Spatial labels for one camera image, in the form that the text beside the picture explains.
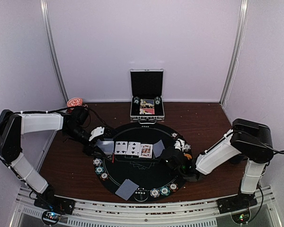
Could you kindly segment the orange big blind button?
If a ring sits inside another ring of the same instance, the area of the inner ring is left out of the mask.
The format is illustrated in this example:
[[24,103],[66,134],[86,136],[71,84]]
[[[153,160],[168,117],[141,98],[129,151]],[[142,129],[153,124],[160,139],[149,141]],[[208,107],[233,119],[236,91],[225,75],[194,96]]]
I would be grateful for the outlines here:
[[188,160],[192,160],[192,156],[188,153],[185,153],[184,156],[188,159]]

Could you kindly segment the blue white chips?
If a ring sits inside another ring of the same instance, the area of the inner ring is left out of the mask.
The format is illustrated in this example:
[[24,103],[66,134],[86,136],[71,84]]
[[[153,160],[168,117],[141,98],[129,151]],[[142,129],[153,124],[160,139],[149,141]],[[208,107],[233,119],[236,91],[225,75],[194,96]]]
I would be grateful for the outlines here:
[[102,165],[102,159],[100,159],[100,158],[95,158],[95,159],[93,160],[93,165],[94,165],[94,166],[101,166],[101,165]]
[[160,196],[160,191],[156,188],[150,190],[150,196],[153,198],[157,198]]
[[191,150],[191,146],[189,144],[184,145],[184,151],[189,152]]

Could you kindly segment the grey blue card deck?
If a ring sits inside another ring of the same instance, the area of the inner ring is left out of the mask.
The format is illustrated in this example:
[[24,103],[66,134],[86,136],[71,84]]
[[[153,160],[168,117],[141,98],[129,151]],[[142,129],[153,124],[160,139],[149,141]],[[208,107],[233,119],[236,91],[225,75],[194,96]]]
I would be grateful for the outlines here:
[[96,146],[98,146],[106,156],[110,156],[114,153],[114,142],[112,140],[97,140]]

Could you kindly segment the orange chips seat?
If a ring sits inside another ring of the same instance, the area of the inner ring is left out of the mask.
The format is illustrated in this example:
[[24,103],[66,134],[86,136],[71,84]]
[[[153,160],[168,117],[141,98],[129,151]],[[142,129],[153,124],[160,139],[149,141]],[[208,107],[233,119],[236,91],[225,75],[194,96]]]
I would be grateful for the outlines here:
[[177,133],[172,133],[171,136],[172,136],[173,138],[177,138],[177,137],[178,137],[178,134],[177,134]]
[[176,192],[178,190],[178,184],[177,183],[171,183],[169,185],[169,189],[172,191],[172,192]]
[[102,174],[100,175],[100,179],[101,179],[102,181],[106,181],[108,178],[109,178],[108,173],[102,173]]

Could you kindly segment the green chips seat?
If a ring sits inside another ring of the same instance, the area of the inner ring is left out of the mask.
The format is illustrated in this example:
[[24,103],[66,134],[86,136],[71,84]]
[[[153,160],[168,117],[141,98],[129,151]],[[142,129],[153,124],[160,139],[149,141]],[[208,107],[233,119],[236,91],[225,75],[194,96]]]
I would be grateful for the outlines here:
[[96,172],[97,175],[100,175],[104,172],[104,168],[102,166],[97,166],[95,168],[95,172]]
[[170,189],[168,187],[161,187],[160,194],[164,196],[170,195]]

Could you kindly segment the orange chips front seat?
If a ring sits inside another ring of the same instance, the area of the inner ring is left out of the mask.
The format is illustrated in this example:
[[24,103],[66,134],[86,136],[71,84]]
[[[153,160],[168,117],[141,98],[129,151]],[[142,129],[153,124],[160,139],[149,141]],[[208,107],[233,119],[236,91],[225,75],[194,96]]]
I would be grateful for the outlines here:
[[176,192],[178,190],[178,184],[177,183],[171,183],[169,185],[169,189],[172,191],[172,192]]

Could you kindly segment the green chips front seat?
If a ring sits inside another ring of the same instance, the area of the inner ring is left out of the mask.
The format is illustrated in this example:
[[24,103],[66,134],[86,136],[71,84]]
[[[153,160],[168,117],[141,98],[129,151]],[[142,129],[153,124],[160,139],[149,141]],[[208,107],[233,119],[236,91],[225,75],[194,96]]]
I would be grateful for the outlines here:
[[161,187],[160,194],[164,196],[170,195],[170,189],[168,187]]

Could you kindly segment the blue white chips front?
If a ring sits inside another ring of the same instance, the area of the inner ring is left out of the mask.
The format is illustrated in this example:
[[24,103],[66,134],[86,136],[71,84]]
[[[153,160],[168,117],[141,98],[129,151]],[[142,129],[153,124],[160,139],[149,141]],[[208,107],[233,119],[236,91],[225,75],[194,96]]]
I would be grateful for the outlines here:
[[160,196],[160,191],[156,188],[150,190],[150,196],[153,198],[157,198]]

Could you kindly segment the clear round dealer button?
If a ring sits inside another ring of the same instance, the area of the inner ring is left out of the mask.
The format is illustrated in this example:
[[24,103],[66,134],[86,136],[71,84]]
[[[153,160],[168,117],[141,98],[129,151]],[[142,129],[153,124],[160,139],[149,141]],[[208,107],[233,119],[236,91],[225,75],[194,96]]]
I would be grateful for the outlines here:
[[149,192],[145,188],[139,187],[133,195],[136,201],[145,202],[149,197]]

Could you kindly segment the blue card front seat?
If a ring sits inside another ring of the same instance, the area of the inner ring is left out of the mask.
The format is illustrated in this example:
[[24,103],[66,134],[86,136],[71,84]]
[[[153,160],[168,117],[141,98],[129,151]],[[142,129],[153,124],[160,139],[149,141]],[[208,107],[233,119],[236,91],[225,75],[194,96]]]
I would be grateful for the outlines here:
[[125,179],[120,187],[116,190],[115,194],[127,201],[138,188],[139,185],[137,185],[130,179]]

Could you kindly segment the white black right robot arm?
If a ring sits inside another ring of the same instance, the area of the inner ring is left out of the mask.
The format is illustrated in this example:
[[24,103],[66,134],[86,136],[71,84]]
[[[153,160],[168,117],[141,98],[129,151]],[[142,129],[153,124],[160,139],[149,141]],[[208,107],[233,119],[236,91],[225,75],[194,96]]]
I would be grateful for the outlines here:
[[267,125],[240,118],[233,121],[232,128],[217,143],[196,158],[191,157],[190,150],[188,144],[177,138],[174,146],[164,149],[160,156],[170,169],[176,170],[190,182],[199,181],[202,176],[234,157],[247,157],[239,194],[233,198],[233,205],[238,209],[251,202],[251,195],[272,158],[277,154],[284,155],[284,150],[273,148]]

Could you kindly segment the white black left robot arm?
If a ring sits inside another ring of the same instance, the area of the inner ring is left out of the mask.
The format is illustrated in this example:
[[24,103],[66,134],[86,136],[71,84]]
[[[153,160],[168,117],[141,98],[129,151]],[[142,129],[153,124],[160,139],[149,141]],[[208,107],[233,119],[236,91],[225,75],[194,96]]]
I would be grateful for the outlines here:
[[104,156],[104,152],[96,148],[96,142],[110,134],[113,128],[98,113],[94,113],[103,125],[88,132],[83,124],[92,112],[94,110],[89,107],[76,106],[50,111],[14,112],[4,109],[0,113],[0,160],[40,196],[40,202],[48,210],[57,208],[58,198],[54,196],[54,188],[26,157],[24,149],[33,143],[24,139],[35,139],[39,133],[44,135],[61,131],[82,144],[88,156]]

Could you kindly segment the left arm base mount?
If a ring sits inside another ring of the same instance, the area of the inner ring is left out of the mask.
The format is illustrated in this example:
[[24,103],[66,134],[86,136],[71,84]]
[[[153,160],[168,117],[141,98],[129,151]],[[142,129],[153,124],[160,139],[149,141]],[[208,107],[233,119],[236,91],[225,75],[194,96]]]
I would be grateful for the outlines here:
[[55,196],[54,187],[51,184],[46,187],[43,193],[37,192],[31,185],[28,187],[36,194],[34,206],[62,215],[73,213],[75,200]]

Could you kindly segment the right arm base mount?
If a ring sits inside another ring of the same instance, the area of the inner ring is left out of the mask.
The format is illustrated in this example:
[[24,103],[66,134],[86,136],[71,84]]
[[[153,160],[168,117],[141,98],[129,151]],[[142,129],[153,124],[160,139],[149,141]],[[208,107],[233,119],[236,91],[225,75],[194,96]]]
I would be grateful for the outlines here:
[[243,193],[240,188],[238,194],[220,198],[216,202],[220,214],[247,209],[251,206],[257,205],[255,191],[252,193]]

